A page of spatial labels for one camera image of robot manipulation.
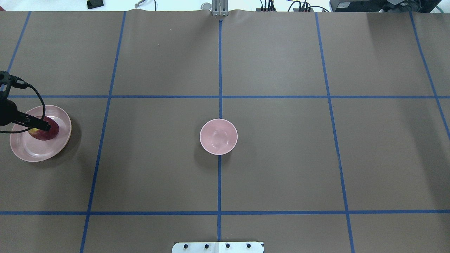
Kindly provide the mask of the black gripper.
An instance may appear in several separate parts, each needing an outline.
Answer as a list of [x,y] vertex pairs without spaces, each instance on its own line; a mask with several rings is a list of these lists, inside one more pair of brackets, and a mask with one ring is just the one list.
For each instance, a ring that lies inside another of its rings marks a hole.
[[36,128],[41,131],[50,131],[51,118],[49,117],[32,117],[26,113],[16,112],[14,115],[14,124],[22,125],[26,128]]

